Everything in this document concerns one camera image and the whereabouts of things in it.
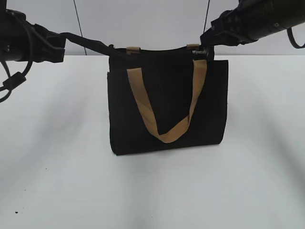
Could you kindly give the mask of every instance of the black fabric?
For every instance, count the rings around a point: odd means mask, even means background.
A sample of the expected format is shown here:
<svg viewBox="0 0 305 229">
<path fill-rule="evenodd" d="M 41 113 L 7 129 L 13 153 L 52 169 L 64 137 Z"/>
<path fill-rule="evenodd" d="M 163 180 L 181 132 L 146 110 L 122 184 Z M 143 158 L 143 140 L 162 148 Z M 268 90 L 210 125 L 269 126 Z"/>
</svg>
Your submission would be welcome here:
<svg viewBox="0 0 305 229">
<path fill-rule="evenodd" d="M 163 134 L 188 115 L 192 99 L 193 60 L 190 57 L 175 58 L 170 67 L 164 64 L 164 68 L 160 67 L 161 61 L 154 61 L 155 64 L 141 67 L 158 131 Z M 116 155 L 221 143 L 227 117 L 228 61 L 208 62 L 206 80 L 190 127 L 186 134 L 169 144 L 148 132 L 130 89 L 126 69 L 114 69 L 111 58 L 110 63 L 110 143 Z"/>
</svg>

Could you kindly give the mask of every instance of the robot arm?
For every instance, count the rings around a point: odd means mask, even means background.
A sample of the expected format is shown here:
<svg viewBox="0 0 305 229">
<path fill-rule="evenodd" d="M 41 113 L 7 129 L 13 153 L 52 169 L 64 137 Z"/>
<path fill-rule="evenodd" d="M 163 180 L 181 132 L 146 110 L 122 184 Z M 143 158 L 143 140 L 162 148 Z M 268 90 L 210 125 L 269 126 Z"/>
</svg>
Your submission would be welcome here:
<svg viewBox="0 0 305 229">
<path fill-rule="evenodd" d="M 62 62 L 66 39 L 26 21 L 22 12 L 0 0 L 0 48 L 6 61 Z"/>
<path fill-rule="evenodd" d="M 291 28 L 304 22 L 305 0 L 239 0 L 236 9 L 223 12 L 200 38 L 202 46 L 237 46 L 288 30 L 292 45 L 302 48 Z"/>
</svg>

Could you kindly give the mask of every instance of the white backdrop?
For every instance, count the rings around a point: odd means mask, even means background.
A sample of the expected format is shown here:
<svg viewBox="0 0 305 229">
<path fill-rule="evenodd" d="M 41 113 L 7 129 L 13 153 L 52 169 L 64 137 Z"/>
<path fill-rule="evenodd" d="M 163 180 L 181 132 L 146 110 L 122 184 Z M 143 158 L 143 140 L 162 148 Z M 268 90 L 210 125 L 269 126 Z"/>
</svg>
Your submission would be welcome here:
<svg viewBox="0 0 305 229">
<path fill-rule="evenodd" d="M 208 0 L 75 0 L 83 35 L 116 47 L 141 46 L 143 49 L 170 49 L 199 43 Z M 210 22 L 238 0 L 212 0 Z M 49 30 L 80 34 L 73 0 L 8 0 L 8 8 L 27 14 L 31 23 Z M 294 28 L 297 41 L 305 41 L 305 24 Z M 239 47 L 220 46 L 217 54 L 304 55 L 294 49 L 286 32 Z M 67 54 L 83 55 L 76 45 L 67 45 Z"/>
<path fill-rule="evenodd" d="M 0 229 L 305 229 L 305 57 L 216 58 L 223 142 L 119 157 L 108 58 L 35 64 L 0 105 Z"/>
</svg>

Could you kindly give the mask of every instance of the white wall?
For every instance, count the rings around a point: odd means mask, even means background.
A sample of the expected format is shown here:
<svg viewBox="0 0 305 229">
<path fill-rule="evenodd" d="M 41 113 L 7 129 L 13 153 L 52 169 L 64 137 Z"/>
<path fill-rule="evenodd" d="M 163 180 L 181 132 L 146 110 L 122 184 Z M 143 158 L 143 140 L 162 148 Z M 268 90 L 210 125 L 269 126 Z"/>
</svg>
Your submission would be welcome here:
<svg viewBox="0 0 305 229">
<path fill-rule="evenodd" d="M 170 49 L 199 43 L 208 0 L 75 0 L 83 35 L 116 47 Z M 28 15 L 32 23 L 52 31 L 79 34 L 73 0 L 8 0 L 8 7 Z M 210 22 L 237 6 L 238 0 L 212 0 Z M 305 42 L 305 24 L 294 29 L 297 41 Z M 239 47 L 219 46 L 217 54 L 294 54 L 286 32 Z M 84 54 L 76 45 L 67 45 L 67 54 Z"/>
</svg>

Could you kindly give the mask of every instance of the black strap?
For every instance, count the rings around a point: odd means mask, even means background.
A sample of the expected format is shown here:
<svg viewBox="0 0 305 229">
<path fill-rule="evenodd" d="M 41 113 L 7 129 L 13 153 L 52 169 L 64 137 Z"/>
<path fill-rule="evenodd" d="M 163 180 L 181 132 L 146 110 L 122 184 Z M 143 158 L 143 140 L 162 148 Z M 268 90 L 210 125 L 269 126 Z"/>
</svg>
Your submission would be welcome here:
<svg viewBox="0 0 305 229">
<path fill-rule="evenodd" d="M 78 44 L 82 47 L 85 47 L 87 49 L 90 49 L 92 51 L 107 55 L 107 56 L 116 56 L 116 57 L 121 57 L 126 60 L 131 60 L 134 59 L 133 56 L 128 55 L 123 52 L 119 52 L 115 50 L 113 47 L 108 47 L 101 41 L 95 41 L 95 40 L 90 40 L 78 35 L 75 35 L 73 33 L 69 32 L 63 32 L 61 35 L 71 41 L 72 43 Z"/>
</svg>

